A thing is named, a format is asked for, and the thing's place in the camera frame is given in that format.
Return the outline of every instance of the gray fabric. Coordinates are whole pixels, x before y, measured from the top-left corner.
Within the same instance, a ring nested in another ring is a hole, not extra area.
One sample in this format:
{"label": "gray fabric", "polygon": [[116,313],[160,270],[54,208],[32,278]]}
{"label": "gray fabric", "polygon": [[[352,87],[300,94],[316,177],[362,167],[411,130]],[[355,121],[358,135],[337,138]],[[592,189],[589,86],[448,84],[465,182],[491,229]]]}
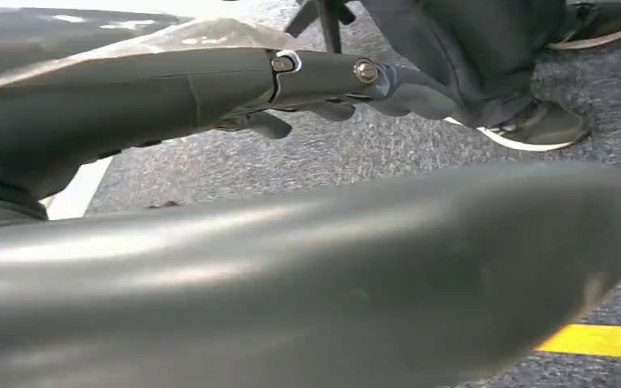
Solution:
{"label": "gray fabric", "polygon": [[[282,26],[294,0],[246,0],[243,14]],[[349,53],[405,64],[357,6],[359,21],[343,30]],[[302,36],[321,49],[317,28]],[[621,167],[621,41],[579,53],[546,53],[534,78],[537,94],[589,117],[594,135],[549,154],[508,150],[474,130],[407,116],[391,119],[367,108],[345,123],[310,115],[292,117],[294,132],[282,141],[252,133],[206,133],[113,161],[90,213],[293,192],[361,180],[484,162],[576,159]],[[621,325],[621,286],[588,323]],[[621,386],[621,360],[536,353],[508,373],[469,387],[612,388]]]}

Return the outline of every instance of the shoe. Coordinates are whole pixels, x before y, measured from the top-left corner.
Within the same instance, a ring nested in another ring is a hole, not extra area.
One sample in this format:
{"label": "shoe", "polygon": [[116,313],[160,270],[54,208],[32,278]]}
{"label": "shoe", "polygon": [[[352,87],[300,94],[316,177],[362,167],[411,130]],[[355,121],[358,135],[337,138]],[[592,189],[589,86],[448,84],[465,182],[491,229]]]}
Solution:
{"label": "shoe", "polygon": [[570,22],[548,48],[578,50],[621,39],[621,2],[568,4]]}
{"label": "shoe", "polygon": [[[453,118],[445,121],[462,125]],[[504,147],[534,152],[559,150],[589,136],[582,117],[557,103],[540,100],[504,123],[477,129]]]}

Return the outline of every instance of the yellow tape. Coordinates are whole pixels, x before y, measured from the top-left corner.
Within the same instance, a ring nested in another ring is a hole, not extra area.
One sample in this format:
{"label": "yellow tape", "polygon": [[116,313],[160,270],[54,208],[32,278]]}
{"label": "yellow tape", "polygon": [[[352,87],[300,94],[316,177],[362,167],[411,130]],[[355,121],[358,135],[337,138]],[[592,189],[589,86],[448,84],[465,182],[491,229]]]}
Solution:
{"label": "yellow tape", "polygon": [[621,326],[571,325],[537,350],[621,357]]}

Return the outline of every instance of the white shoe sole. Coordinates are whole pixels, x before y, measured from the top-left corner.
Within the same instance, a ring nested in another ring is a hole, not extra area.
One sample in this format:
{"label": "white shoe sole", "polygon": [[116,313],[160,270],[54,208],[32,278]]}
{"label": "white shoe sole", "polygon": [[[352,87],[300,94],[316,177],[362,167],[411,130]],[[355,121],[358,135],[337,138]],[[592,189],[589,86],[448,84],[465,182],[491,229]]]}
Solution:
{"label": "white shoe sole", "polygon": [[[458,122],[456,119],[451,118],[451,117],[446,117],[444,121],[449,122],[451,124],[461,125],[463,127],[465,126],[461,124],[460,122]],[[584,138],[584,137],[579,137],[573,141],[569,141],[567,143],[560,143],[560,144],[527,144],[527,143],[521,143],[520,141],[511,140],[506,137],[502,137],[501,135],[494,133],[490,129],[486,129],[485,127],[479,127],[477,128],[477,130],[483,133],[484,136],[492,139],[495,143],[498,143],[504,147],[511,148],[513,150],[530,151],[530,152],[547,152],[547,151],[560,150],[561,148],[572,146],[573,144],[580,142]]]}
{"label": "white shoe sole", "polygon": [[621,39],[621,31],[616,32],[615,34],[601,36],[600,38],[576,40],[574,42],[551,43],[548,45],[548,48],[560,51],[591,49],[610,42],[615,42],[618,39]]}

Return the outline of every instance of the metal bolt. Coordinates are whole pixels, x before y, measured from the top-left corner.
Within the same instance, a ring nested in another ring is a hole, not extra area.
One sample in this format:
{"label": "metal bolt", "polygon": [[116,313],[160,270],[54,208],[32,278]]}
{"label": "metal bolt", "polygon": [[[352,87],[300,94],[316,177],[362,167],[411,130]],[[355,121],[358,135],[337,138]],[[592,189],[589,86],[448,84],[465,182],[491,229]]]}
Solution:
{"label": "metal bolt", "polygon": [[272,60],[272,69],[278,73],[294,70],[294,61],[289,57],[279,57]]}
{"label": "metal bolt", "polygon": [[356,77],[364,83],[373,83],[379,76],[377,66],[368,59],[359,59],[356,61],[353,72],[356,73]]}

